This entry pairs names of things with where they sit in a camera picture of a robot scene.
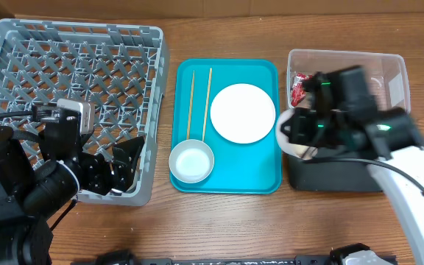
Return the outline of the wooden chopstick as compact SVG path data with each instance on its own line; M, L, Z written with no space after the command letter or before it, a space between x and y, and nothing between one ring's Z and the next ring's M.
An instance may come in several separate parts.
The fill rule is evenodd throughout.
M191 131L191 117L192 117L192 109L194 102L194 86L195 86L195 70L192 72L191 78L191 91L190 91L190 99L189 99L189 107L188 107L188 123L186 130L186 140L190 139L190 131Z
M209 100L210 100L210 93L211 93L212 74L213 74L213 69L212 68L209 68L208 86L207 86L207 93L206 93L206 98L205 98L205 112L204 112L204 119L203 119L203 125L202 125L202 141L203 142L205 142L205 134L206 134L206 128L207 128L208 109L209 109Z

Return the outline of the white rice bowl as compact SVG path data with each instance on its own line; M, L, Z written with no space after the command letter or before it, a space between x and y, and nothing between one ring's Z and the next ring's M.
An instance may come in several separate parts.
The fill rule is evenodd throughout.
M281 125L289 120L292 115L294 114L293 109L288 109L283 111L276 123L276 139L278 146L281 148L283 152L285 152L288 155L294 156L296 158L301 158L303 160L309 160L313 158L317 153L318 149L316 147L309 147L299 144L291 144L289 143L289 138L284 135L283 132L280 131Z

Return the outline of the red snack wrapper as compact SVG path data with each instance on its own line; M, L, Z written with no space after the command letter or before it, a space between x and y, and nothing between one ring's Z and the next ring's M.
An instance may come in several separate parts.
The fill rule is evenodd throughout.
M303 88L303 82L312 78L311 75L296 73L291 87L291 106L296 107L304 100L306 92Z

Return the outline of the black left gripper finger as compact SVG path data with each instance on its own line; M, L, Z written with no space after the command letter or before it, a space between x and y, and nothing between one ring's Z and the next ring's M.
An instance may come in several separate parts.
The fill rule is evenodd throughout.
M115 173L133 173L136 170L145 138L138 136L113 146L113 170Z
M138 182L137 163L112 163L113 187L115 194L134 189Z

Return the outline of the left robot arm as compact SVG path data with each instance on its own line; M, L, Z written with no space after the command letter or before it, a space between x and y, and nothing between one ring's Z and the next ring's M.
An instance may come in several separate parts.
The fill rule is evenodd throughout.
M133 184L144 137L116 144L110 163L83 152L86 141L76 118L37 135L0 127L0 264L50 264L51 216L73 208L81 190L106 195Z

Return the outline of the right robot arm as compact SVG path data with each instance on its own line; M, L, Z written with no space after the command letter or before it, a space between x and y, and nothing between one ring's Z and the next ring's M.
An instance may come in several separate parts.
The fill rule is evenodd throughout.
M383 192L424 264L424 138L411 116L379 109L361 66L317 72L303 88L310 107L286 110L276 124L293 187Z

